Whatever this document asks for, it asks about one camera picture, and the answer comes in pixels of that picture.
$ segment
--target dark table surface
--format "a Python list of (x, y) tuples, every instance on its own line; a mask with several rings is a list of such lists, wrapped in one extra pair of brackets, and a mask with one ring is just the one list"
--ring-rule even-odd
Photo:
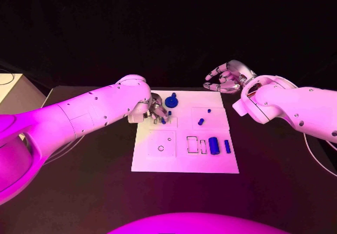
[[(92, 89), (59, 86), (46, 105)], [(137, 124), (124, 118), (42, 167), (0, 206), (0, 233), (104, 234), (173, 212), (230, 215), (291, 233), (337, 233), (337, 178), (314, 161), (302, 134), (281, 119), (261, 125), (239, 117), (232, 108), (239, 95), (222, 98), (240, 174), (131, 172)]]

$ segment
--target blue object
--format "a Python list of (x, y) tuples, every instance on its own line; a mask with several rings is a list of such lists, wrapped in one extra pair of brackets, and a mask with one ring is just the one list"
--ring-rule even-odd
[(202, 125), (203, 122), (204, 122), (204, 119), (200, 119), (199, 122), (197, 122), (197, 124)]
[(168, 108), (174, 108), (177, 106), (177, 98), (176, 97), (177, 97), (176, 93), (171, 93), (171, 96), (167, 97), (167, 99), (165, 99), (165, 106)]
[(216, 137), (209, 138), (209, 149), (212, 155), (217, 155), (220, 153)]
[(226, 153), (230, 154), (229, 141), (225, 140)]

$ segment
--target robotic hand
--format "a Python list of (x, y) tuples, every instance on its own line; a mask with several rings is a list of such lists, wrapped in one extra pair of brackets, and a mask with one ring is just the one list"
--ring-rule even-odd
[(240, 99), (233, 104), (240, 116), (248, 113), (262, 124), (279, 117), (297, 131), (337, 143), (335, 91), (298, 88), (279, 76), (258, 76), (236, 60), (219, 66), (206, 80), (217, 74), (220, 84), (207, 82), (203, 87), (230, 94), (242, 89)]
[(0, 115), (0, 204), (29, 185), (56, 149), (125, 116), (129, 123), (145, 117), (168, 121), (161, 98), (137, 75), (37, 110)]

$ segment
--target black background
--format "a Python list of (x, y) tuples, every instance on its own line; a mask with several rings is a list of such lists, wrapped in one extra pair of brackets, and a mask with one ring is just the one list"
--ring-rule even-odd
[(299, 86), (337, 89), (335, 10), (322, 1), (4, 0), (0, 65), (39, 87), (200, 87), (232, 59)]

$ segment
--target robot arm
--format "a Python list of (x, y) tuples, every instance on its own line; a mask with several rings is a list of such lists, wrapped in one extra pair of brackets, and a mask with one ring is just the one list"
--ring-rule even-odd
[(27, 186), (55, 150), (125, 116), (129, 123), (148, 116), (168, 120), (160, 96), (137, 75), (37, 110), (0, 115), (0, 204)]
[(227, 62), (225, 67), (223, 73), (230, 77), (232, 82), (220, 80), (220, 85), (204, 83), (203, 86), (222, 93), (235, 93), (242, 88), (240, 99), (233, 104), (233, 109), (240, 116), (248, 113), (262, 124), (275, 117), (281, 117), (297, 131), (337, 143), (335, 91), (312, 87), (298, 88), (282, 77), (256, 76), (236, 60)]

